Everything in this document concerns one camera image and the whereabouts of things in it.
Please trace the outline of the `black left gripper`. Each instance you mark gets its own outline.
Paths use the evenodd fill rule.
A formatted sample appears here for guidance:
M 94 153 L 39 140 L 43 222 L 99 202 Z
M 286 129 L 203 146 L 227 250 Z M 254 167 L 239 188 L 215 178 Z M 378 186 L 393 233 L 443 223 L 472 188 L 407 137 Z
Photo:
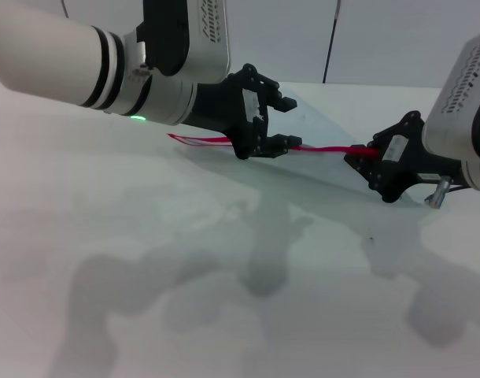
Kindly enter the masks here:
M 297 108 L 297 101 L 284 96 L 278 82 L 246 64 L 221 83 L 199 84 L 184 124 L 225 135 L 241 160 L 277 158 L 299 147 L 302 138 L 267 137 L 268 107 L 287 113 Z

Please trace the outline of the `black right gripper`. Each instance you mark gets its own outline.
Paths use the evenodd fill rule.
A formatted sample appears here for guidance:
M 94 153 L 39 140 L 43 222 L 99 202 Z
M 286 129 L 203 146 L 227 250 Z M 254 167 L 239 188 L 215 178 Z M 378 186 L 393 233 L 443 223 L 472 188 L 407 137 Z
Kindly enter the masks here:
M 344 161 L 386 203 L 394 203 L 417 184 L 438 184 L 443 176 L 453 180 L 452 186 L 462 187 L 461 162 L 428 153 L 422 142 L 423 127 L 420 112 L 406 113 L 397 124 L 374 134 L 367 146 L 377 151 L 346 154 Z

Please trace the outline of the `clear red-zipper document bag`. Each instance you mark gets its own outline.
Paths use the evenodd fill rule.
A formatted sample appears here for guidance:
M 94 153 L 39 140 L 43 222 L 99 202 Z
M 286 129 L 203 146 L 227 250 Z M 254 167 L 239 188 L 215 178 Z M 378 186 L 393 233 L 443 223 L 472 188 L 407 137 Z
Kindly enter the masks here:
M 370 190 L 360 173 L 344 161 L 354 138 L 294 92 L 290 92 L 290 97 L 297 101 L 297 108 L 287 113 L 269 109 L 268 130 L 273 135 L 295 134 L 303 144 L 281 157 L 258 161 L 379 200 L 381 196 Z

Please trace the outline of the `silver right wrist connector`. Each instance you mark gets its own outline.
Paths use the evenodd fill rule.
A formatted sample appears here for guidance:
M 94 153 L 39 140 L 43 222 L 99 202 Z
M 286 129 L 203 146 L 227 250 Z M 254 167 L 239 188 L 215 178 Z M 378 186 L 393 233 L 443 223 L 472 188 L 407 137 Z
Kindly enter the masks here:
M 445 199 L 445 196 L 449 193 L 451 189 L 453 180 L 448 176 L 443 176 L 434 190 L 432 195 L 426 197 L 424 202 L 432 209 L 440 209 L 441 205 Z

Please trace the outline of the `thin black background pole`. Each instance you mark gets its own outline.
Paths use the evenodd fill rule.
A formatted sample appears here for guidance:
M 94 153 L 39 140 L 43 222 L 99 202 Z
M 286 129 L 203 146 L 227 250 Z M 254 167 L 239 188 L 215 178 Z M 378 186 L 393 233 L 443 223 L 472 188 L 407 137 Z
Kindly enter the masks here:
M 327 75 L 328 75 L 328 70 L 329 70 L 329 67 L 330 67 L 331 54 L 332 54 L 332 50 L 333 50 L 334 38 L 335 38 L 336 29 L 337 29 L 337 26 L 338 26 L 338 19 L 339 19 L 339 14 L 340 14 L 340 11 L 341 11 L 341 7 L 342 7 L 342 0 L 336 0 L 336 9 L 335 9 L 335 12 L 334 12 L 334 21 L 333 21 L 331 34 L 330 34 L 329 46 L 328 46 L 328 50 L 327 50 L 326 64 L 325 64 L 324 72 L 323 72 L 323 83 L 327 82 Z

